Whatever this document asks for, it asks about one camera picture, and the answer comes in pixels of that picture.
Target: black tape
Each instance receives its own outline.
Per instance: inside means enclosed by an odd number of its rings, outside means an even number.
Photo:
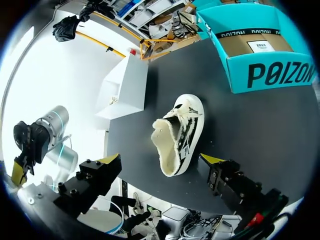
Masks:
[[[220,33],[216,33],[215,36],[218,39],[231,37],[231,36],[239,36],[239,35],[249,35],[249,34],[275,34],[280,35],[279,29],[273,28],[244,28],[233,31],[224,31]]]

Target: white container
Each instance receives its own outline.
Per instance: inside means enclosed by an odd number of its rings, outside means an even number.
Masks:
[[[116,119],[144,110],[148,63],[130,54],[104,78],[95,115]]]
[[[170,207],[162,214],[161,219],[171,228],[171,231],[165,236],[166,239],[179,236],[180,228],[183,226],[190,212],[178,207]]]
[[[168,35],[169,30],[165,29],[164,27],[161,27],[161,29],[154,35],[151,36],[152,39],[160,39],[166,35]]]
[[[130,19],[129,23],[136,25],[137,27],[143,25],[145,22],[149,21],[152,18],[152,12],[149,10],[143,10],[140,13],[134,15],[133,18]]]
[[[149,2],[146,6],[147,9],[150,9],[155,14],[162,12],[165,9],[168,9],[173,4],[169,0],[153,0]]]

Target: yellow rail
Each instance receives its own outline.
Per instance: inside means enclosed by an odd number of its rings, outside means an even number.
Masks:
[[[82,33],[82,32],[79,32],[79,31],[75,31],[75,33],[78,34],[78,35],[80,35],[80,36],[82,36],[82,37],[84,37],[84,38],[86,38],[86,39],[89,39],[89,40],[95,42],[96,44],[99,44],[99,45],[105,47],[107,50],[109,50],[109,51],[111,51],[111,52],[114,52],[115,54],[118,54],[119,56],[121,56],[121,57],[123,57],[123,58],[126,57],[126,56],[123,55],[121,52],[113,49],[112,47],[104,44],[103,42],[98,41],[97,39],[94,39],[94,38],[92,38],[92,37],[90,37],[90,36],[88,36],[88,35],[86,35],[86,34],[84,34],[84,33]]]
[[[123,31],[125,31],[126,33],[130,34],[131,36],[133,36],[134,38],[138,39],[139,41],[141,41],[143,38],[139,37],[138,35],[136,35],[135,33],[131,32],[130,30],[128,30],[127,28],[125,28],[124,26],[121,25],[121,23],[117,23],[116,21],[113,21],[112,19],[100,14],[100,13],[97,13],[97,12],[94,12],[93,15],[96,15],[97,17],[99,18],[102,18],[106,21],[108,21],[109,23],[112,23],[113,25],[116,25],[117,27],[120,27]]]

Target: white wall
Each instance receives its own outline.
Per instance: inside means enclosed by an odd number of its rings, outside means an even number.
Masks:
[[[57,42],[52,26],[62,18],[63,15],[57,14],[55,21],[40,34],[13,79],[2,131],[4,161],[9,175],[14,158],[21,153],[14,142],[14,126],[19,121],[30,125],[57,105],[66,107],[69,112],[65,133],[72,134],[78,162],[103,157],[105,131],[96,130],[94,106],[101,82],[122,58],[81,36]],[[44,161],[34,170],[37,179],[42,179],[53,168]]]

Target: wire bundle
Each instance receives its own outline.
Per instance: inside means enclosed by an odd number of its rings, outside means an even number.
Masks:
[[[180,228],[179,234],[181,239],[185,240],[202,240],[207,239],[208,236],[212,236],[215,229],[219,225],[218,222],[221,217],[215,217],[215,218],[209,218],[209,219],[198,219],[196,221],[191,221],[182,228]],[[192,234],[192,232],[199,232],[199,230],[202,232],[200,234]]]

